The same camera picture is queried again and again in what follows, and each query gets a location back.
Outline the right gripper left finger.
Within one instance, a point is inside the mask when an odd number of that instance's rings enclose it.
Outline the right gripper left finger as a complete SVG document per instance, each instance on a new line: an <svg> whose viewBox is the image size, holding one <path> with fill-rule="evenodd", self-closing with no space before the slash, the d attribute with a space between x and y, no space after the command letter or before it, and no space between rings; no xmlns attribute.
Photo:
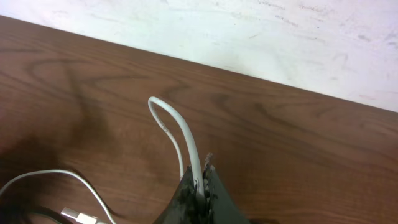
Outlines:
<svg viewBox="0 0 398 224"><path fill-rule="evenodd" d="M187 167L171 201L153 224L199 224L201 211L196 198L192 168Z"/></svg>

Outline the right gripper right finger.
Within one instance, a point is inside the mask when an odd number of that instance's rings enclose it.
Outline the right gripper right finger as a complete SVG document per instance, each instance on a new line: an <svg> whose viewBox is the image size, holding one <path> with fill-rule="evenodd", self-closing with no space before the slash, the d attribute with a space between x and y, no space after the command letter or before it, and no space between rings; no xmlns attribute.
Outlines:
<svg viewBox="0 0 398 224"><path fill-rule="evenodd" d="M215 167L211 163L212 157L212 153L206 155L203 172L205 205L209 223L250 224L250 221L237 208L220 180Z"/></svg>

